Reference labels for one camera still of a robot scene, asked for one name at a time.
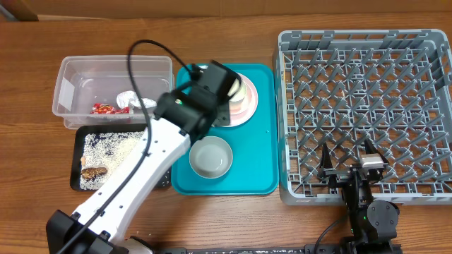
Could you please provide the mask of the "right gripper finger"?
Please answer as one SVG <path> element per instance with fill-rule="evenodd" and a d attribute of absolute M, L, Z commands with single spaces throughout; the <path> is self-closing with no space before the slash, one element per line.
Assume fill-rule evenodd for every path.
<path fill-rule="evenodd" d="M 332 170 L 333 169 L 333 165 L 331 162 L 331 156 L 330 156 L 330 152 L 329 152 L 327 143 L 323 143 L 323 145 L 322 145 L 321 168 L 323 170 Z"/>
<path fill-rule="evenodd" d="M 369 138 L 364 141 L 364 148 L 367 155 L 378 154 L 383 163 L 388 165 L 388 160 L 375 148 L 373 142 Z"/>

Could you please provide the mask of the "grey bowl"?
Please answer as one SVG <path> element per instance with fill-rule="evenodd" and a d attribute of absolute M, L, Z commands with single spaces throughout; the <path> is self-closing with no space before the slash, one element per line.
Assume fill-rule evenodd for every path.
<path fill-rule="evenodd" d="M 232 148 L 217 136 L 206 136 L 196 141 L 189 151 L 191 168 L 205 179 L 222 177 L 229 171 L 232 162 Z"/>

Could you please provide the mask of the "white tissue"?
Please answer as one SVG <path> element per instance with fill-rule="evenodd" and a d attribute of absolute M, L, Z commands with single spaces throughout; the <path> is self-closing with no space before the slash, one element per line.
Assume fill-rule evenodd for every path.
<path fill-rule="evenodd" d="M 157 105 L 157 102 L 155 100 L 149 98 L 143 98 L 142 101 L 146 109 L 155 107 Z M 119 93 L 117 95 L 117 105 L 120 109 L 124 109 L 126 107 L 137 107 L 139 109 L 142 108 L 138 95 L 132 90 Z"/>

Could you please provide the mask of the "red snack wrapper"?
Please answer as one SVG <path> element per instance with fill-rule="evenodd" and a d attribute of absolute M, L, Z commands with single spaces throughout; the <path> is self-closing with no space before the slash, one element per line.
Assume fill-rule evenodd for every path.
<path fill-rule="evenodd" d="M 129 107 L 124 107 L 122 109 L 116 109 L 109 104 L 96 103 L 93 105 L 91 114 L 129 114 L 131 109 Z"/>

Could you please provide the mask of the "white rice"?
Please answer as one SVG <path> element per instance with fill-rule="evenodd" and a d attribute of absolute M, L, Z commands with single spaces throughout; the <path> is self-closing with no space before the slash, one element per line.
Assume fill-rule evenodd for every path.
<path fill-rule="evenodd" d="M 82 169 L 106 167 L 108 172 L 91 181 L 81 177 L 81 188 L 97 190 L 116 171 L 144 134 L 141 132 L 88 134 L 81 157 Z"/>

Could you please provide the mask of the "brown food piece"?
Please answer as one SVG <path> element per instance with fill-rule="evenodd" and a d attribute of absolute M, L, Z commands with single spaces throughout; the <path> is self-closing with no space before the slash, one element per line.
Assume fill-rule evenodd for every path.
<path fill-rule="evenodd" d="M 91 181 L 98 176 L 105 175 L 107 172 L 106 167 L 89 167 L 81 170 L 81 177 L 86 181 Z"/>

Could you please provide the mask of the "white paper cup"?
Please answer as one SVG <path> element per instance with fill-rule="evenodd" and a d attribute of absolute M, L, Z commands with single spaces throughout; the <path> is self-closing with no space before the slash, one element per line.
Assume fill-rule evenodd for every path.
<path fill-rule="evenodd" d="M 243 81 L 235 80 L 228 92 L 230 104 L 236 104 L 242 102 L 246 95 L 246 85 Z"/>

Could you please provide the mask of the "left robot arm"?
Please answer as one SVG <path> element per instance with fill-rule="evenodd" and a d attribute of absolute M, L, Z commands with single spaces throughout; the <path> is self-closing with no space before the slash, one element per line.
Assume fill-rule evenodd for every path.
<path fill-rule="evenodd" d="M 46 225 L 50 253 L 151 253 L 125 238 L 131 220 L 163 174 L 203 138 L 229 104 L 228 90 L 192 87 L 163 94 L 131 154 L 72 215 L 57 210 Z"/>

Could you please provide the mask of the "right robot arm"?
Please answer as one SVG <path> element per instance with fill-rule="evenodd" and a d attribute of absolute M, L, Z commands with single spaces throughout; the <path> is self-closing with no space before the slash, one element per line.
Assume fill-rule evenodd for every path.
<path fill-rule="evenodd" d="M 329 188 L 340 188 L 347 214 L 333 222 L 318 237 L 315 253 L 401 253 L 401 247 L 391 240 L 397 237 L 400 210 L 390 201 L 376 200 L 371 184 L 379 182 L 387 170 L 388 160 L 364 141 L 365 154 L 346 170 L 336 170 L 331 162 L 327 144 L 322 145 L 318 177 L 327 180 Z M 335 226 L 349 220 L 351 236 L 341 238 L 337 245 L 322 245 L 323 237 Z"/>

